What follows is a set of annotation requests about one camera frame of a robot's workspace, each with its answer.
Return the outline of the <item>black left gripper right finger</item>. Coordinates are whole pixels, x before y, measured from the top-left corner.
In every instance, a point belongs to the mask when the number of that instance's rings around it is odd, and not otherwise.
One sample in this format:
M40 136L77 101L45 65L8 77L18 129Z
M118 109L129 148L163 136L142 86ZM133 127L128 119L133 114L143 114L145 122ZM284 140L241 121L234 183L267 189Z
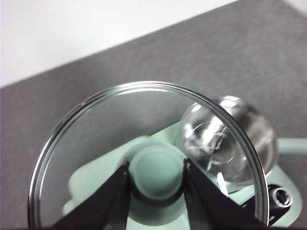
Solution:
M184 160L183 192L192 230L265 230L265 224L226 197L190 159Z

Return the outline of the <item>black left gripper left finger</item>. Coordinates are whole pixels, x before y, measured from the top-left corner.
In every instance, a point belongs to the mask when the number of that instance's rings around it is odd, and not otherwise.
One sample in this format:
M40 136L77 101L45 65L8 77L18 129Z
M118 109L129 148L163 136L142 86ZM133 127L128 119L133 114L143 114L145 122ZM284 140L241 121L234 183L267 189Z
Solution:
M53 230L124 230L130 207L125 162L89 198L52 225Z

